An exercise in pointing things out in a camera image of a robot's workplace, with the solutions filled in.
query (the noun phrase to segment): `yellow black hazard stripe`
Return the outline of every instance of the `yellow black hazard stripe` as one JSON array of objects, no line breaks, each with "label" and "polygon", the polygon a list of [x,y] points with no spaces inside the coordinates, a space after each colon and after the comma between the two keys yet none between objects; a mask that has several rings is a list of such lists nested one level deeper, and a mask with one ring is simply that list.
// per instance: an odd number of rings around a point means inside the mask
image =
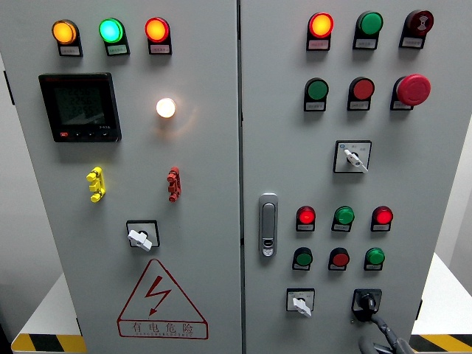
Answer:
[{"label": "yellow black hazard stripe", "polygon": [[471,334],[423,334],[410,337],[410,347],[415,351],[430,353],[472,353]]},{"label": "yellow black hazard stripe", "polygon": [[12,343],[15,352],[87,353],[80,335],[20,333]]}]

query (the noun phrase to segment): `white indicator light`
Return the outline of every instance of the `white indicator light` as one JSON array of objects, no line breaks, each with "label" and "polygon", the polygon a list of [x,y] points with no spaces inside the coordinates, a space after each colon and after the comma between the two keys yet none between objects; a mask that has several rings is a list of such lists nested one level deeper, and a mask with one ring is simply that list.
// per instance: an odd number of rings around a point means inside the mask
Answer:
[{"label": "white indicator light", "polygon": [[157,102],[156,111],[162,118],[171,118],[176,112],[176,103],[171,98],[163,98]]}]

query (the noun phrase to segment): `red terminal connector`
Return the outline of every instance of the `red terminal connector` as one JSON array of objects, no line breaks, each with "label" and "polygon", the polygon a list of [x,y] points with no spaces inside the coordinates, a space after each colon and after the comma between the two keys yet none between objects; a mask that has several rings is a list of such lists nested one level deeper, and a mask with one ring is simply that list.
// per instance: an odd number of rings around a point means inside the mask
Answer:
[{"label": "red terminal connector", "polygon": [[180,185],[180,171],[178,170],[177,166],[173,166],[170,169],[170,172],[167,175],[167,181],[169,182],[169,187],[167,188],[170,193],[169,201],[174,203],[182,193],[182,188]]}]

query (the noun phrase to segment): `gray metal panel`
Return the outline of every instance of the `gray metal panel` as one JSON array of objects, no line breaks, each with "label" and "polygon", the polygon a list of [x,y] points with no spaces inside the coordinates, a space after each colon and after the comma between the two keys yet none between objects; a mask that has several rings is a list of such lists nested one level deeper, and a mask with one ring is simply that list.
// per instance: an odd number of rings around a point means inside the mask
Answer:
[{"label": "gray metal panel", "polygon": [[[154,16],[170,24],[171,57],[148,54],[144,25]],[[88,352],[240,353],[235,1],[4,0],[0,17],[0,49]],[[98,25],[107,17],[124,24],[129,57],[105,55]],[[62,18],[78,25],[83,58],[59,57],[51,26]],[[112,73],[122,141],[54,143],[38,84],[47,72]],[[177,105],[166,122],[155,110],[163,97]],[[96,165],[107,193],[92,204],[86,175]],[[182,196],[171,204],[174,165]],[[156,219],[161,247],[132,249],[130,219]],[[118,336],[118,315],[152,258],[208,321],[208,340]]]},{"label": "gray metal panel", "polygon": [[[372,324],[351,324],[355,288],[381,288],[379,315],[408,338],[471,117],[471,3],[241,3],[247,353],[356,353],[361,335],[386,343]],[[434,27],[424,49],[400,50],[403,22],[416,9],[432,11]],[[384,19],[378,49],[353,51],[355,22],[366,10]],[[307,24],[317,12],[334,18],[331,50],[307,53]],[[390,112],[395,81],[415,72],[430,79],[430,97],[413,111]],[[347,90],[358,76],[375,83],[371,110],[347,112]],[[303,112],[303,89],[312,77],[330,86],[324,113]],[[367,175],[333,175],[340,139],[372,140]],[[267,192],[279,196],[278,247],[275,257],[262,259],[257,201]],[[316,210],[313,234],[295,232],[303,205]],[[342,205],[355,212],[346,235],[330,231]],[[395,214],[386,234],[369,230],[380,205]],[[300,246],[313,252],[308,272],[291,270]],[[329,272],[330,251],[339,246],[350,253],[350,264]],[[365,252],[375,246],[386,252],[383,271],[365,272]],[[285,312],[286,288],[311,287],[311,319]]]}]

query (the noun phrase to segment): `high voltage warning triangle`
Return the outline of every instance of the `high voltage warning triangle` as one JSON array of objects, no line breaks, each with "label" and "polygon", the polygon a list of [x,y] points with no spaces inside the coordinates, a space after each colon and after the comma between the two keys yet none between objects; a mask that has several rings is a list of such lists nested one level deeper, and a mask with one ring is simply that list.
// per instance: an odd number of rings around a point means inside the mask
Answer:
[{"label": "high voltage warning triangle", "polygon": [[208,339],[208,323],[169,271],[150,260],[117,320],[121,337]]}]

